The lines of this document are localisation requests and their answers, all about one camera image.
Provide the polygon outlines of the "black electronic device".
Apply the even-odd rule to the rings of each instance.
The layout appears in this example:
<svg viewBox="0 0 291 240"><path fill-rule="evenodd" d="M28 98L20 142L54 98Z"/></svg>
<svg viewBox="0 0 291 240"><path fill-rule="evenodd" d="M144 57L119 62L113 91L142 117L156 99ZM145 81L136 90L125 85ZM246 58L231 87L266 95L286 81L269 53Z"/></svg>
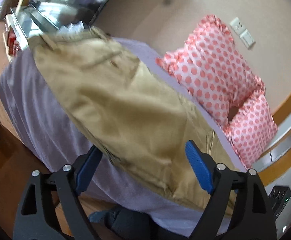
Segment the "black electronic device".
<svg viewBox="0 0 291 240"><path fill-rule="evenodd" d="M269 200L272 206L274 218L277 219L284 207L291 198L291 189L288 186L275 185L270 194Z"/></svg>

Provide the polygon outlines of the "pink polka dot pillow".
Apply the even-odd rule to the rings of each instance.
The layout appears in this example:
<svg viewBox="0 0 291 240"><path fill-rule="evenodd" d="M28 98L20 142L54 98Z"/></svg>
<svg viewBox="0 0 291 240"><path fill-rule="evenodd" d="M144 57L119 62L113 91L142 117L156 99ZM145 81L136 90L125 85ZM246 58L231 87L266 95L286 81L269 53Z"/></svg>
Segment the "pink polka dot pillow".
<svg viewBox="0 0 291 240"><path fill-rule="evenodd" d="M254 91L223 129L245 168L251 168L259 159L277 131L278 127L262 90Z"/></svg>
<svg viewBox="0 0 291 240"><path fill-rule="evenodd" d="M240 107L255 90L264 88L236 49L228 27L215 15L205 16L183 47L166 52L156 63L221 127L228 125L232 107Z"/></svg>

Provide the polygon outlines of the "lavender bed sheet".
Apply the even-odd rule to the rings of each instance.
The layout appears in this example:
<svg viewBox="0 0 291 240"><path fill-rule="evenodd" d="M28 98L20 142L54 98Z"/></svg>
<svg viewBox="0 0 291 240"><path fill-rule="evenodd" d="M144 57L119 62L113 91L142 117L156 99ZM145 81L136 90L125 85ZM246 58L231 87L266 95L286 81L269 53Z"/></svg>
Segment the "lavender bed sheet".
<svg viewBox="0 0 291 240"><path fill-rule="evenodd" d="M0 99L20 139L52 172L86 154L92 143L76 128L26 48L0 76ZM154 193L103 158L87 189L90 197L146 213L161 227L189 236L201 211Z"/></svg>

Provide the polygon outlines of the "white wall switch plate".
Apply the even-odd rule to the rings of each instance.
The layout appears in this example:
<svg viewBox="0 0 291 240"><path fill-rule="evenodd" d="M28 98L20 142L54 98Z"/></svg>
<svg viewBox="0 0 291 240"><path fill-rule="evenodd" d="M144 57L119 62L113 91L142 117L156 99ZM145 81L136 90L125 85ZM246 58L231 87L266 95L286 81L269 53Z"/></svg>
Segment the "white wall switch plate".
<svg viewBox="0 0 291 240"><path fill-rule="evenodd" d="M252 46L255 44L255 40L252 37L251 33L248 31L248 29L244 30L239 35L239 37L247 49L252 48Z"/></svg>

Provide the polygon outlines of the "khaki pants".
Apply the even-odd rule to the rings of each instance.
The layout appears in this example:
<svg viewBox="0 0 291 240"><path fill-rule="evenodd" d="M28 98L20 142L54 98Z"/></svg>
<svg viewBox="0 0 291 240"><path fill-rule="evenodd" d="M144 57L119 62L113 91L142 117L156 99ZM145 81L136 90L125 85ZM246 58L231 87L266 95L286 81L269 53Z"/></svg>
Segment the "khaki pants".
<svg viewBox="0 0 291 240"><path fill-rule="evenodd" d="M97 28L33 36L28 44L67 116L113 165L170 201L206 208L209 194L186 158L186 142L233 163L192 101Z"/></svg>

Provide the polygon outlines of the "white wall socket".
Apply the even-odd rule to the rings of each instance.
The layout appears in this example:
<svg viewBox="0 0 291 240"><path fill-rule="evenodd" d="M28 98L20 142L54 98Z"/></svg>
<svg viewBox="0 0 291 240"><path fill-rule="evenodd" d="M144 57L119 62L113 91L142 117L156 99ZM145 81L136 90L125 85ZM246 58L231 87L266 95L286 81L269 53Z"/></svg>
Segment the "white wall socket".
<svg viewBox="0 0 291 240"><path fill-rule="evenodd" d="M246 30L246 26L242 23L242 21L238 17L234 18L230 22L230 26L238 36L241 35Z"/></svg>

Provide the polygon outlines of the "glass display cabinet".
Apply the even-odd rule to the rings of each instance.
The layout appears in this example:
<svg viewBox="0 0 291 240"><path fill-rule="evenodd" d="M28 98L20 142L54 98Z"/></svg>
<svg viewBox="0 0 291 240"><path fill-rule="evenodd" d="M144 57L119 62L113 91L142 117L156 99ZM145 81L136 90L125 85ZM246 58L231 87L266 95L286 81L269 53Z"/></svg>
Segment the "glass display cabinet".
<svg viewBox="0 0 291 240"><path fill-rule="evenodd" d="M41 33L56 33L63 27L81 23L90 27L109 0L30 0L19 10L11 9L7 22L16 35L20 49L28 39Z"/></svg>

